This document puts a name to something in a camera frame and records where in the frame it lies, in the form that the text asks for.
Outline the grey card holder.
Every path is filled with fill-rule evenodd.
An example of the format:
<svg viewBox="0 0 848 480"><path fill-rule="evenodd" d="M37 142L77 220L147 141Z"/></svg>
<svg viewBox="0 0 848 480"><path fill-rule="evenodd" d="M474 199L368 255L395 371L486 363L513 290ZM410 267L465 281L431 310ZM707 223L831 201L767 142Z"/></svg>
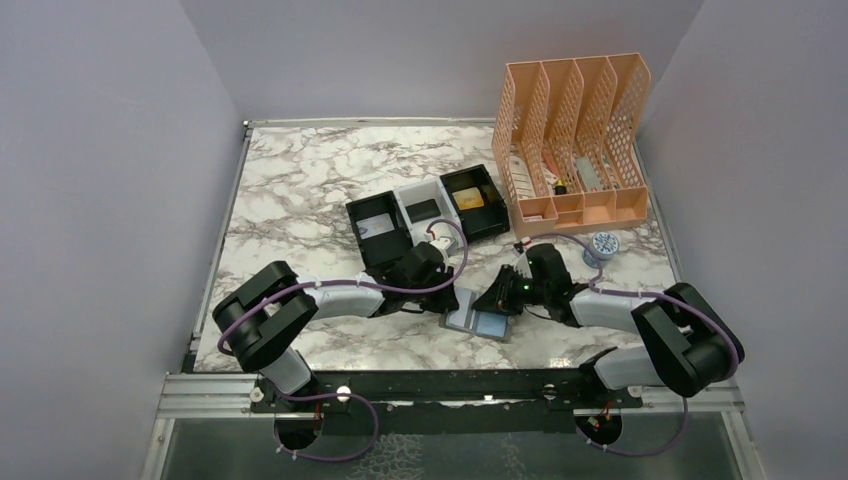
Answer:
<svg viewBox="0 0 848 480"><path fill-rule="evenodd" d="M440 317L442 328L496 341L509 339L509 316L473 309L472 304L480 296L476 291L456 287L454 292L459 308Z"/></svg>

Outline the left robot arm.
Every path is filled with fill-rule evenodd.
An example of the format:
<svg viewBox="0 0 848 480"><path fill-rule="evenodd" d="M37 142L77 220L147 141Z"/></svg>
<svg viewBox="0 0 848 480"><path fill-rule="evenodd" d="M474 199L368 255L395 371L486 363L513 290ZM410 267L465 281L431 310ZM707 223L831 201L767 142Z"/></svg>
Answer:
<svg viewBox="0 0 848 480"><path fill-rule="evenodd" d="M388 316L408 303L435 313L455 311L453 284L461 271L427 242L383 269L347 278L298 275L287 262L274 261L214 307L218 348L243 371L273 383L285 407L302 410L313 401L315 386L312 370L292 344L309 322Z"/></svg>

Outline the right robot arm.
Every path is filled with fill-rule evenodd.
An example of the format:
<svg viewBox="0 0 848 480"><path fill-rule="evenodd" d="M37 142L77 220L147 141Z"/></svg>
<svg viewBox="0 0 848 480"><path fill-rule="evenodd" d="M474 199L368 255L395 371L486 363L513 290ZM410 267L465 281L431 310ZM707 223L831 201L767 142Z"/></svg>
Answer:
<svg viewBox="0 0 848 480"><path fill-rule="evenodd" d="M528 306L540 306L553 321L572 328L602 327L640 337L636 347L612 348L580 365L577 393L592 407L636 386L666 387L691 398L732 377L744 360L741 342L692 285L629 292L579 283L550 243L526 245L472 305L505 316Z"/></svg>

